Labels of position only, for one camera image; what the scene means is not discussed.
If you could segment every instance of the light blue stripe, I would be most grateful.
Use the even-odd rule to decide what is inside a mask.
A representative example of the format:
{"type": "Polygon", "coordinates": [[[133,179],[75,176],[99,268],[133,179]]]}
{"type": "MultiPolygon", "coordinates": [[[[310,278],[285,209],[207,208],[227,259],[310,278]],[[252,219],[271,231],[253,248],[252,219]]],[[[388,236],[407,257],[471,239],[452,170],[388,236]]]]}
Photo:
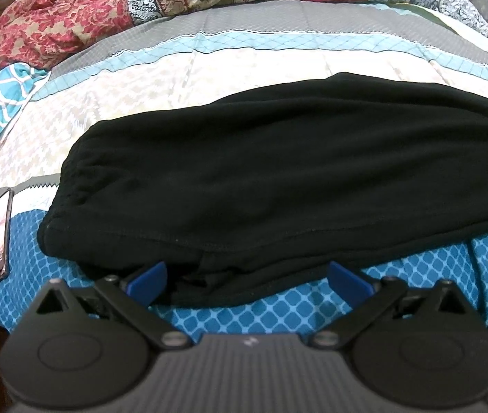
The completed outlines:
{"type": "Polygon", "coordinates": [[[72,71],[48,82],[33,100],[40,100],[85,81],[100,71],[119,71],[132,65],[151,64],[170,54],[212,53],[223,49],[254,48],[279,51],[284,49],[323,49],[327,51],[396,51],[411,54],[455,71],[471,74],[488,81],[488,65],[427,47],[391,34],[327,34],[312,32],[256,33],[228,31],[218,34],[185,35],[139,51],[124,51],[97,64],[72,71]]]}

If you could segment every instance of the bed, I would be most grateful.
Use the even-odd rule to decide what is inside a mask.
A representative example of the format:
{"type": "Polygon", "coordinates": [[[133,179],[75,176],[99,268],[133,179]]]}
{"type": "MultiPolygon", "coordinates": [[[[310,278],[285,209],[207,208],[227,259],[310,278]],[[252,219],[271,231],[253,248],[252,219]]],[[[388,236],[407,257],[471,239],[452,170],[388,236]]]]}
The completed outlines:
{"type": "MultiPolygon", "coordinates": [[[[47,280],[92,284],[76,263],[44,255],[36,232],[63,160],[98,121],[341,72],[436,82],[488,98],[488,23],[471,4],[452,10],[451,3],[436,8],[424,0],[48,0],[40,22],[39,1],[16,0],[0,17],[0,195],[7,188],[15,194],[11,273],[0,283],[0,327],[7,331],[47,280]],[[93,17],[85,12],[104,4],[93,17]],[[26,34],[13,48],[20,32],[26,34]]],[[[488,234],[366,273],[418,287],[451,278],[482,306],[488,324],[488,234]]],[[[242,306],[151,310],[198,340],[205,332],[309,334],[349,307],[321,279],[242,306]]]]}

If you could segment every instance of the black cloth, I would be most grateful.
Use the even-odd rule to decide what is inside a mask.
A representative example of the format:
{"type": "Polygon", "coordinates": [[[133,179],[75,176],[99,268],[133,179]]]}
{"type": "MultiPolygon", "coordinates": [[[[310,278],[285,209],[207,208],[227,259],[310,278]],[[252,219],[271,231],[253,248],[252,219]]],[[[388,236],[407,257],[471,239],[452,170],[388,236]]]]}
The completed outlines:
{"type": "Polygon", "coordinates": [[[45,254],[165,261],[162,302],[229,306],[488,232],[488,99],[352,74],[92,126],[38,231],[45,254]]]}

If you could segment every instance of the red floral fabric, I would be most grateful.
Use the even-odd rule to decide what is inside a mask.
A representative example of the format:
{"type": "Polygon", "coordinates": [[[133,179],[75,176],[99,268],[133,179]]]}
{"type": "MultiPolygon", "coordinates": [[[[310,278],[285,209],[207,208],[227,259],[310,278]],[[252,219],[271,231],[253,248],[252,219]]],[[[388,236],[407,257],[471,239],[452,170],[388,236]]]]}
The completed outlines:
{"type": "Polygon", "coordinates": [[[49,70],[130,26],[127,0],[16,0],[0,17],[0,69],[25,62],[49,70]]]}

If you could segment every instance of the black t-shirt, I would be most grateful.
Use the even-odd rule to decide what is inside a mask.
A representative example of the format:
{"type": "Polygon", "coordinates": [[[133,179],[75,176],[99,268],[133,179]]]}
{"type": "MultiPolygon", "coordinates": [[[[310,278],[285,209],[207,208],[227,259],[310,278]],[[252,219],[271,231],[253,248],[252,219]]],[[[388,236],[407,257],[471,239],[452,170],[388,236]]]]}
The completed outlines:
{"type": "Polygon", "coordinates": [[[101,121],[39,231],[86,270],[165,261],[162,302],[229,306],[488,232],[488,99],[337,74],[101,121]]]}

